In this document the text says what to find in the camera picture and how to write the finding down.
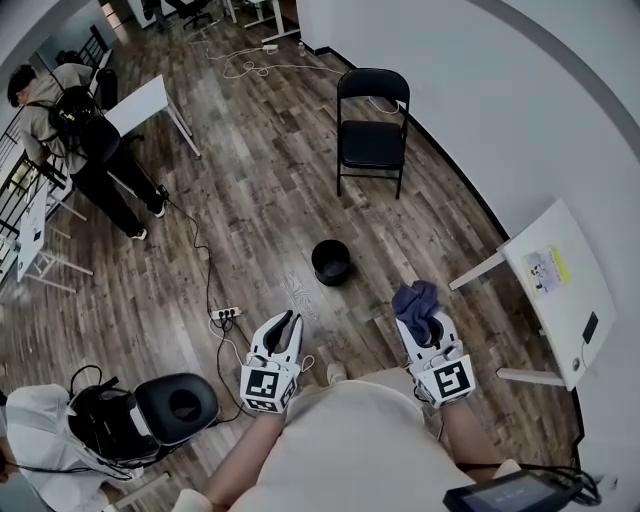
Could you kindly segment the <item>black office chair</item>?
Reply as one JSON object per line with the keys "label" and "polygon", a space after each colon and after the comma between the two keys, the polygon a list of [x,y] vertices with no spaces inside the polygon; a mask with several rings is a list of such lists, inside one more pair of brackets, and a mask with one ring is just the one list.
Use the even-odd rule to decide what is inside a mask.
{"label": "black office chair", "polygon": [[189,25],[196,29],[201,20],[206,20],[209,23],[214,22],[212,15],[205,11],[210,1],[191,0],[186,3],[184,0],[165,0],[169,6],[175,9],[179,18],[184,20],[183,29],[186,29]]}

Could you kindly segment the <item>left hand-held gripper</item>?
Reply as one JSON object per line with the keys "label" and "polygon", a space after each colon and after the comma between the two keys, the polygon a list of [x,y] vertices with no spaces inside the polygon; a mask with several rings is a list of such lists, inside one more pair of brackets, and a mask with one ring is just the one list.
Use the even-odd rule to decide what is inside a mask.
{"label": "left hand-held gripper", "polygon": [[[289,327],[286,347],[279,350],[286,327]],[[253,352],[247,355],[246,363],[241,367],[240,397],[249,410],[275,414],[286,411],[298,389],[301,366],[262,355],[278,355],[286,361],[296,361],[303,327],[301,315],[294,315],[292,310],[287,310],[271,317],[254,333],[251,342]]]}

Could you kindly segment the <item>black folding chair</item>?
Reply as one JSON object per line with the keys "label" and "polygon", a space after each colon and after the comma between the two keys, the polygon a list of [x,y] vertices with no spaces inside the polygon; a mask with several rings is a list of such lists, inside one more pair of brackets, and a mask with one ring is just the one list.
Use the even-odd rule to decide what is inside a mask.
{"label": "black folding chair", "polygon": [[[344,120],[342,102],[358,97],[393,100],[402,109],[403,121]],[[336,192],[344,177],[386,179],[396,183],[399,197],[404,174],[408,135],[410,88],[399,73],[375,68],[346,72],[337,85]]]}

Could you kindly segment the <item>white table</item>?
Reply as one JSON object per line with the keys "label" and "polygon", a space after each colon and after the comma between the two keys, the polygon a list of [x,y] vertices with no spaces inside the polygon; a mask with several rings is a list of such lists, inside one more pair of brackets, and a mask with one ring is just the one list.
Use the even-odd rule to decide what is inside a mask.
{"label": "white table", "polygon": [[106,112],[107,120],[125,136],[160,112],[169,115],[197,158],[201,151],[193,140],[193,132],[169,95],[164,78],[158,75],[136,89]]}
{"label": "white table", "polygon": [[[570,276],[570,282],[553,292],[535,297],[529,286],[522,257],[547,245],[556,245]],[[576,388],[606,341],[617,313],[599,264],[565,203],[558,199],[535,221],[498,247],[496,252],[449,283],[456,290],[506,263],[540,323],[558,371],[536,371],[503,367],[496,375],[504,380]],[[590,313],[599,323],[590,344],[582,333]],[[572,362],[581,360],[574,371]]]}

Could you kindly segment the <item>person's left forearm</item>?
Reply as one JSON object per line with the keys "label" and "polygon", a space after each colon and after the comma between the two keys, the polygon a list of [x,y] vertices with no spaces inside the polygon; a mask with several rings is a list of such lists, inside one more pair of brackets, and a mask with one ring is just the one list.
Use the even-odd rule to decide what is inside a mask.
{"label": "person's left forearm", "polygon": [[214,512],[225,512],[251,487],[281,435],[286,414],[261,413],[208,479],[202,494]]}

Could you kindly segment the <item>paper leaflet with yellow edge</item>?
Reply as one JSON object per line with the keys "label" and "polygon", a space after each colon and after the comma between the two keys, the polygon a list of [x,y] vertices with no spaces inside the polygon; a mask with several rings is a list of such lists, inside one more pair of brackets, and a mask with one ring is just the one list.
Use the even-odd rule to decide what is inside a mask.
{"label": "paper leaflet with yellow edge", "polygon": [[556,245],[547,245],[525,254],[522,263],[535,297],[549,294],[570,282],[568,270]]}

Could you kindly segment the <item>black chest device with screen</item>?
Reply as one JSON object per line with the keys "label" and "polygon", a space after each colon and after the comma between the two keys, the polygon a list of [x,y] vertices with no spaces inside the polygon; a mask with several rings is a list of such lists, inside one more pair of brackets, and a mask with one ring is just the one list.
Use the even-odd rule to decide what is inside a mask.
{"label": "black chest device with screen", "polygon": [[443,505],[449,512],[560,512],[584,487],[582,482],[559,484],[521,470],[448,490]]}

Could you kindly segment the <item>black round bin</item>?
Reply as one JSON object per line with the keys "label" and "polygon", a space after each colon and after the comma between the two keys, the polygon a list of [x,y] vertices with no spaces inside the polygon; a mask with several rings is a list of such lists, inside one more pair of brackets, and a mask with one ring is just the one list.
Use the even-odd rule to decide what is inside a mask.
{"label": "black round bin", "polygon": [[317,244],[311,254],[311,263],[318,281],[329,287],[343,284],[351,272],[350,252],[344,243],[335,239]]}

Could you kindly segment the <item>dark blue cloth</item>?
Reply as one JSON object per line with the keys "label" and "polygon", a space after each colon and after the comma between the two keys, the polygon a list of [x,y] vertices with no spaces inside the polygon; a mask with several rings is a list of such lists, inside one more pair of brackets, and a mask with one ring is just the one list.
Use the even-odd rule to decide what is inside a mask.
{"label": "dark blue cloth", "polygon": [[439,308],[436,285],[424,280],[416,280],[411,285],[401,284],[391,306],[395,318],[404,323],[415,342],[427,347],[432,335],[429,321]]}

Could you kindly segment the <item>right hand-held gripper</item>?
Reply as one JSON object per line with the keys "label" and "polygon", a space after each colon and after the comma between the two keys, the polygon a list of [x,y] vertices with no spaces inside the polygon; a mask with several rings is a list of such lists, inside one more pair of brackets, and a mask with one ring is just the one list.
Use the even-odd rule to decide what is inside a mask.
{"label": "right hand-held gripper", "polygon": [[436,312],[431,316],[422,341],[414,338],[403,321],[396,319],[395,322],[408,356],[408,371],[418,400],[440,409],[465,399],[475,390],[470,356],[464,353],[449,315]]}

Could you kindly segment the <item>person's right forearm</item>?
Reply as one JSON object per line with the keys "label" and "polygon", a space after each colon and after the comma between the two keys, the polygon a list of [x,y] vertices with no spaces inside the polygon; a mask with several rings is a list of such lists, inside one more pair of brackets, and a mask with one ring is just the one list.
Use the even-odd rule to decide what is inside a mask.
{"label": "person's right forearm", "polygon": [[503,458],[466,402],[441,409],[444,433],[456,464],[499,464]]}

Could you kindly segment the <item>white desk with legs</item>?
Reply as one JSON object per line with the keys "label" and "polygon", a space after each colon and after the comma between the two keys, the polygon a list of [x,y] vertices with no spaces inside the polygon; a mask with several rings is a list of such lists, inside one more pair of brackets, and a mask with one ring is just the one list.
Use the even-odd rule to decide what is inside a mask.
{"label": "white desk with legs", "polygon": [[[299,35],[300,28],[297,18],[291,20],[282,11],[282,2],[296,6],[295,0],[221,0],[225,13],[231,21],[244,29],[252,29],[266,24],[275,26],[275,33],[262,40],[263,44],[279,42],[289,36]],[[238,22],[237,13],[249,10],[256,19],[250,22]]]}
{"label": "white desk with legs", "polygon": [[56,266],[64,266],[88,276],[93,276],[94,273],[88,268],[72,263],[45,249],[48,198],[49,186],[39,185],[21,217],[18,236],[17,281],[31,279],[46,286],[76,294],[76,288],[49,279],[51,271]]}

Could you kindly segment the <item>black metal railing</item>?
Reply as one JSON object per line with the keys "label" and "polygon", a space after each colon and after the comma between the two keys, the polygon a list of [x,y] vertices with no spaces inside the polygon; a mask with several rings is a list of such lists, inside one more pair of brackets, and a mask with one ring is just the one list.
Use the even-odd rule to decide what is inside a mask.
{"label": "black metal railing", "polygon": [[56,156],[49,158],[45,176],[28,160],[19,134],[22,109],[0,135],[0,235],[16,239],[29,197],[41,186],[64,189],[68,173]]}

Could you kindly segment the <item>person in beige clothes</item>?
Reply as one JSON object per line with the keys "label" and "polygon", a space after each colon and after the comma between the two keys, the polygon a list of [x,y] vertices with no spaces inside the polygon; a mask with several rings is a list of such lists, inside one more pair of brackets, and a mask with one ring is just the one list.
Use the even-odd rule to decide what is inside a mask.
{"label": "person in beige clothes", "polygon": [[[420,404],[420,401],[414,395],[414,382],[410,375],[402,368],[395,367],[377,371],[374,373],[369,373],[364,376],[355,378],[355,381],[368,382],[385,386],[399,392],[415,403]],[[324,391],[329,387],[331,386],[327,385],[325,387],[320,387],[318,385],[309,385],[301,391],[299,397],[306,396],[318,391]]]}

